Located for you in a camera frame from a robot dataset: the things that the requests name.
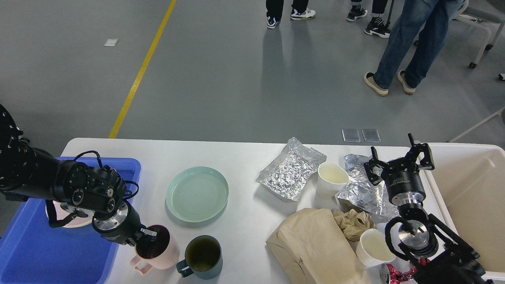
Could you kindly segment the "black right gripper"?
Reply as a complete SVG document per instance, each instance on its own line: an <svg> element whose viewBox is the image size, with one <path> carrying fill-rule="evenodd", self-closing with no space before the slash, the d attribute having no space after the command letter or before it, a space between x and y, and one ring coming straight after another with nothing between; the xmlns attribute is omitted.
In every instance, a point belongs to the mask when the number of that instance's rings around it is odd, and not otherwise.
<svg viewBox="0 0 505 284"><path fill-rule="evenodd" d="M422 204L426 193L419 175L419 170L434 170L432 153L427 143L415 142L408 133L410 150L403 158L388 161L379 160L377 150L371 147L371 158L364 163L368 181L377 186L384 180L389 202L400 206L407 203ZM375 169L383 170L377 174Z"/></svg>

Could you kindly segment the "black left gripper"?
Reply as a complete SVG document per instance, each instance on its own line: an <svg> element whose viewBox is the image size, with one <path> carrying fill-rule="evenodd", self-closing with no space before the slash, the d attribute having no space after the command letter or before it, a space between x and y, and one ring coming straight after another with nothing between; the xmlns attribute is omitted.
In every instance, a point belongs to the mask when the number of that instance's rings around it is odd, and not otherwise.
<svg viewBox="0 0 505 284"><path fill-rule="evenodd" d="M92 227L104 239L121 245L154 244L158 235L156 229L145 228L141 224L138 212L128 201L122 201L111 218L107 220L94 218Z"/></svg>

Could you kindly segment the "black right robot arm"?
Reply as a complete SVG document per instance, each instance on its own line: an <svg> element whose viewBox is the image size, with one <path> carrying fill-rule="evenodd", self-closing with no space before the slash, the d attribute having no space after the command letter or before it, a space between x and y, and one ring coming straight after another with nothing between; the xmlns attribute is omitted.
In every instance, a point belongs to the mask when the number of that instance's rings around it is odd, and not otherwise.
<svg viewBox="0 0 505 284"><path fill-rule="evenodd" d="M405 156L385 162L371 147L371 158L364 163L368 180L372 185L385 183L389 202L399 212L386 224L387 247L413 264L413 278L419 284L492 284L492 279L483 278L485 269L478 262L479 253L424 210L426 193L420 171L435 166L429 145L416 143L412 134L408 137L411 147Z"/></svg>

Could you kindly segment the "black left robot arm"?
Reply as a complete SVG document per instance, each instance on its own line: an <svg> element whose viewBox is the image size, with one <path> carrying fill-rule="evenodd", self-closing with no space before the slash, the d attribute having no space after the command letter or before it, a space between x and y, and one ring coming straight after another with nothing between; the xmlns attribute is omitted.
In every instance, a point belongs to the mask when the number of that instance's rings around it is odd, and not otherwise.
<svg viewBox="0 0 505 284"><path fill-rule="evenodd" d="M45 200L52 228L62 227L90 210L94 230L108 241L129 246L156 241L159 230L145 227L128 201L135 196L127 189L132 181L123 180L115 169L103 165L98 153L97 167L77 158L57 160L47 151L30 146L4 106L0 118L0 180L6 200Z"/></svg>

